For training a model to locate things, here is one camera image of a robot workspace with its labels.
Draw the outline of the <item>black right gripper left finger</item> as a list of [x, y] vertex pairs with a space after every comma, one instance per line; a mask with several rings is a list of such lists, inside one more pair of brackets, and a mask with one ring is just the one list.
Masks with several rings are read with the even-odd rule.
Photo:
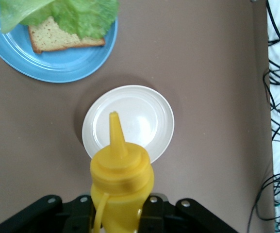
[[92, 231], [93, 204], [89, 195], [81, 195], [70, 203], [69, 217], [64, 233], [90, 233]]

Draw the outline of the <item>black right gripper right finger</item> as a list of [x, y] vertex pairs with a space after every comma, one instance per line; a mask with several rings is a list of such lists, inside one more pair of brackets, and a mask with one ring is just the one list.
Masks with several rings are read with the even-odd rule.
[[165, 195], [150, 195], [145, 201], [139, 222], [140, 233], [163, 233], [165, 231]]

